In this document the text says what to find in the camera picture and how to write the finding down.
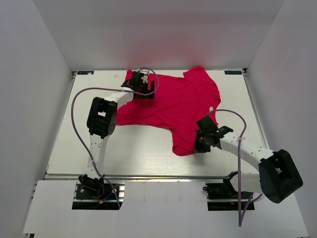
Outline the red t shirt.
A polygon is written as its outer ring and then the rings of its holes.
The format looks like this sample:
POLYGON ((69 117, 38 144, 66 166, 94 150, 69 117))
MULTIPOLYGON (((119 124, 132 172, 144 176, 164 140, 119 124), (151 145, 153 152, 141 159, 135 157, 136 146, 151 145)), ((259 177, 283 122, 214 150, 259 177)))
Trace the red t shirt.
POLYGON ((149 125, 168 129, 172 135, 172 151, 177 156, 194 153, 196 122, 217 109, 221 102, 216 83, 206 70, 197 66, 183 77, 150 75, 159 80, 154 99, 136 98, 117 111, 117 125, 149 125))

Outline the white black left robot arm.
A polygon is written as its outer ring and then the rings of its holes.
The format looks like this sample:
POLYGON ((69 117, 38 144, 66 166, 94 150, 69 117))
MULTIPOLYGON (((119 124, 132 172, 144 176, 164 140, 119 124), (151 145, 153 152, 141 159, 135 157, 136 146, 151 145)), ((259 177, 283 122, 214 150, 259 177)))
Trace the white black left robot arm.
POLYGON ((95 97, 87 119, 90 135, 90 160, 85 175, 91 179, 101 179, 104 167, 106 145, 116 127, 117 111, 134 99, 154 99, 158 81, 149 80, 151 70, 140 68, 132 72, 120 90, 104 98, 95 97))

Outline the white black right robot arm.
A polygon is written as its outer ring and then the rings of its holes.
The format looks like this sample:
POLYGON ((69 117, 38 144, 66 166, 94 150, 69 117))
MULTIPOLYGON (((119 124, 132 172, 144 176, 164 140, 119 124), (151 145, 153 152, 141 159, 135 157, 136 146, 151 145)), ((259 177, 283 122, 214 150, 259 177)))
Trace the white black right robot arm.
POLYGON ((242 192, 242 199, 253 193, 263 194, 273 203, 280 203, 303 186, 303 180, 296 165, 286 150, 272 151, 257 146, 246 139, 240 138, 233 129, 217 125, 209 116, 196 122, 196 142, 194 151, 210 152, 216 147, 240 156, 242 160, 257 170, 255 174, 240 175, 231 172, 223 178, 222 183, 207 184, 204 190, 210 199, 236 199, 242 192))

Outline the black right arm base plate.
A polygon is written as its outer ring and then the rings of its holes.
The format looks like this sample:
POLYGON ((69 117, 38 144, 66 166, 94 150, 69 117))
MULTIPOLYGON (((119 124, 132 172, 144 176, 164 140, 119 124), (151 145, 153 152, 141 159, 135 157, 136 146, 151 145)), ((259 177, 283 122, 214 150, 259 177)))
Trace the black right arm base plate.
POLYGON ((206 183, 202 190, 207 196, 208 211, 238 210, 238 193, 224 183, 206 183))

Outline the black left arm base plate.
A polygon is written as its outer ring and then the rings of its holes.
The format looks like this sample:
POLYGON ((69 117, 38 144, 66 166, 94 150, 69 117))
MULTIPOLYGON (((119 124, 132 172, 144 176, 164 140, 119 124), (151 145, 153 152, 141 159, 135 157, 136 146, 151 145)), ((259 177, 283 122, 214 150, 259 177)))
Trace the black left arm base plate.
POLYGON ((72 210, 119 210, 114 193, 116 193, 121 206, 124 199, 125 185, 114 183, 113 186, 114 189, 108 183, 105 183, 100 191, 93 191, 77 183, 72 210))

